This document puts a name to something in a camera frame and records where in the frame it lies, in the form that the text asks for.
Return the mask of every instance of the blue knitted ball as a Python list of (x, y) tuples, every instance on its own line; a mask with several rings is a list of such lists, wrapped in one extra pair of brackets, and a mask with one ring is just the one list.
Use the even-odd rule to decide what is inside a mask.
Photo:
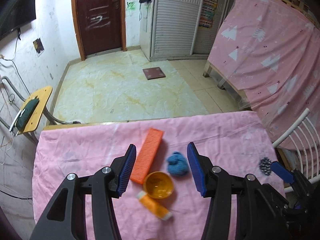
[(168, 172), (172, 176), (181, 177), (186, 175), (189, 171), (188, 161), (180, 152), (174, 152), (167, 158), (167, 162)]

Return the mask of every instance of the wardrobe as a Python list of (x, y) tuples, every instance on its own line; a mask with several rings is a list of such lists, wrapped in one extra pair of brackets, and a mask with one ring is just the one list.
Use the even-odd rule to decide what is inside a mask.
[(207, 59), (234, 0), (214, 0), (209, 26), (200, 27), (208, 0), (152, 0), (141, 5), (140, 46), (150, 61)]

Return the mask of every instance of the poster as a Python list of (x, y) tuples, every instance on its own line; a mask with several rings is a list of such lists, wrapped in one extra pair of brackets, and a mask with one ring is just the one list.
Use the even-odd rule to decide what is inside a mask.
[(213, 18), (218, 6), (218, 0), (203, 0), (199, 27), (211, 29)]

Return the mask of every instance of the pink tablecloth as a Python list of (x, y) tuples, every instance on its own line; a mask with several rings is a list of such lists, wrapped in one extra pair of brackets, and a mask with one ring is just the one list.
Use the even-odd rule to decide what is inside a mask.
[[(262, 174), (259, 161), (276, 160), (269, 137), (255, 112), (236, 112), (206, 116), (181, 117), (43, 131), (36, 151), (33, 187), (33, 208), (37, 221), (67, 174), (79, 177), (94, 174), (124, 155), (130, 143), (139, 152), (149, 127), (164, 130), (164, 137), (151, 171), (166, 171), (166, 158), (174, 151), (186, 156), (187, 144), (193, 141), (201, 155), (208, 156), (229, 174), (245, 176), (253, 173), (260, 183), (270, 183), (284, 194), (282, 180), (272, 173)], [(145, 209), (135, 198), (141, 185), (129, 182), (127, 191), (113, 201), (123, 240), (197, 240), (201, 239), (207, 217), (209, 198), (197, 192), (192, 175), (174, 178), (175, 191), (161, 201), (173, 218), (162, 221)], [(236, 230), (236, 202), (229, 239)], [(86, 205), (88, 240), (93, 240), (90, 199)]]
[[(235, 0), (208, 60), (245, 91), (273, 141), (306, 107), (320, 132), (320, 31), (299, 11), (281, 0)], [(281, 146), (295, 150), (290, 139)]]

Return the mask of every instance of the television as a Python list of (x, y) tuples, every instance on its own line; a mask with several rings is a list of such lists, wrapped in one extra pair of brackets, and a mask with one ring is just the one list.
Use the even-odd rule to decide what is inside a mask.
[(0, 25), (0, 40), (36, 19), (36, 0), (17, 0)]

